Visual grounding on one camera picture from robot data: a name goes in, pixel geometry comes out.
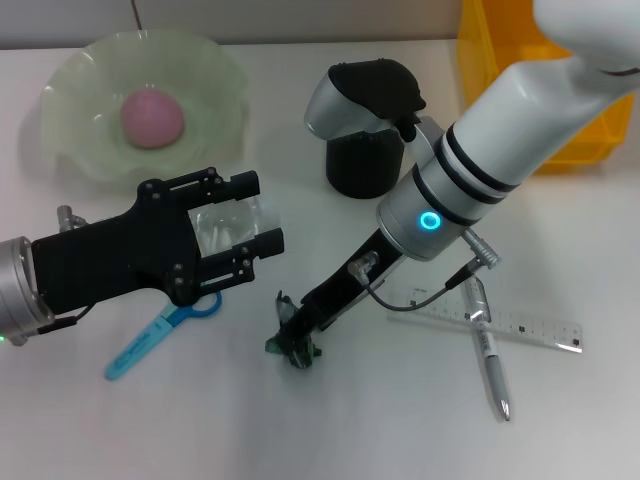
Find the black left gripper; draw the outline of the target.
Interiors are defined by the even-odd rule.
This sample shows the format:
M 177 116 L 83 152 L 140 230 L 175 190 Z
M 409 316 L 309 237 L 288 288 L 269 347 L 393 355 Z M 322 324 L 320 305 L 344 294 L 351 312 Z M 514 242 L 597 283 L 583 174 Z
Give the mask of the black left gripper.
M 139 186 L 125 213 L 32 243 L 37 288 L 49 307 L 84 307 L 152 288 L 178 306 L 255 279 L 255 259 L 284 252 L 275 228 L 200 259 L 188 210 L 260 194 L 255 171 L 225 180 L 214 167 Z

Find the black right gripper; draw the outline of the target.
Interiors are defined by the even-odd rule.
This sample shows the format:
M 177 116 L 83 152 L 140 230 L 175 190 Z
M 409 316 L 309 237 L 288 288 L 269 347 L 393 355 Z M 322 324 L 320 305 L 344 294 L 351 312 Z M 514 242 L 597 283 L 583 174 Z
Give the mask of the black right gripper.
M 370 252 L 378 254 L 377 263 L 368 272 L 371 286 L 377 286 L 405 259 L 382 233 L 373 233 L 331 277 L 303 297 L 300 307 L 287 301 L 276 302 L 280 321 L 276 343 L 284 354 L 322 353 L 311 333 L 317 326 L 329 326 L 367 295 L 347 267 Z

